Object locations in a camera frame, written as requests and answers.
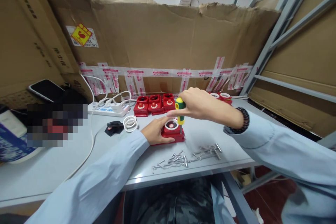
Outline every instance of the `yellow label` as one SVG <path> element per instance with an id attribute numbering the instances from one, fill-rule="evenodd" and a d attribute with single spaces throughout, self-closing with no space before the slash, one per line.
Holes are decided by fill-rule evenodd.
<path id="1" fill-rule="evenodd" d="M 85 46 L 86 42 L 91 37 L 92 32 L 89 31 L 83 24 L 79 24 L 71 37 L 76 40 L 81 46 Z"/>

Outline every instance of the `gray table surface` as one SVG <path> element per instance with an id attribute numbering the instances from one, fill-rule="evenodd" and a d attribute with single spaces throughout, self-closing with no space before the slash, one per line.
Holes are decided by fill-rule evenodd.
<path id="1" fill-rule="evenodd" d="M 276 124 L 279 122 L 267 116 L 245 100 L 234 99 L 233 106 L 244 107 Z M 164 115 L 138 118 L 139 129 L 145 127 L 153 118 Z M 45 148 L 35 157 L 21 164 L 0 166 L 0 208 L 44 200 L 87 156 L 91 147 L 90 116 L 83 120 L 82 126 L 75 127 L 76 133 L 68 134 L 69 141 L 60 142 L 63 147 Z M 105 134 L 106 123 L 124 118 L 93 115 L 92 129 L 96 143 L 87 162 L 77 172 L 80 173 L 122 141 L 129 133 L 109 137 Z M 234 139 L 223 132 L 223 126 L 205 120 L 186 118 L 183 126 L 185 142 L 149 147 L 138 160 L 123 190 L 131 190 L 172 181 L 247 168 L 256 165 Z M 221 160 L 204 159 L 186 167 L 157 169 L 152 167 L 163 159 L 168 160 L 173 153 L 184 151 L 188 159 L 199 150 L 199 146 L 217 143 L 222 149 Z"/>

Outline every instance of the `black bracelet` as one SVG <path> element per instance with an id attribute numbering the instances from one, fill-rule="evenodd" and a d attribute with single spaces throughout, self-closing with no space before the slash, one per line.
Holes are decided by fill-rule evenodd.
<path id="1" fill-rule="evenodd" d="M 250 116 L 248 115 L 248 112 L 244 109 L 244 108 L 237 108 L 242 114 L 243 114 L 243 117 L 244 117 L 244 125 L 242 128 L 240 129 L 233 129 L 233 128 L 230 128 L 230 130 L 234 133 L 234 134 L 241 134 L 243 132 L 245 132 L 245 130 L 247 130 L 249 124 L 250 124 Z"/>

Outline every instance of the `screwdriver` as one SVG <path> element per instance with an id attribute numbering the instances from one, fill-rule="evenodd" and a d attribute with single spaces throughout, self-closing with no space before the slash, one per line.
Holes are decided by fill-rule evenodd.
<path id="1" fill-rule="evenodd" d="M 175 109 L 184 109 L 185 107 L 186 107 L 186 104 L 184 103 L 182 98 L 181 97 L 177 98 L 175 102 Z M 181 125 L 180 134 L 182 134 L 182 125 L 184 124 L 184 116 L 177 117 L 177 123 Z"/>

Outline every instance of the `plug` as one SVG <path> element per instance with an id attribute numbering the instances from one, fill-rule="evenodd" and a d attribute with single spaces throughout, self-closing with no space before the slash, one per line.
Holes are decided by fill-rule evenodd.
<path id="1" fill-rule="evenodd" d="M 122 113 L 125 108 L 125 106 L 121 103 L 112 103 L 110 107 L 113 109 L 114 113 Z"/>

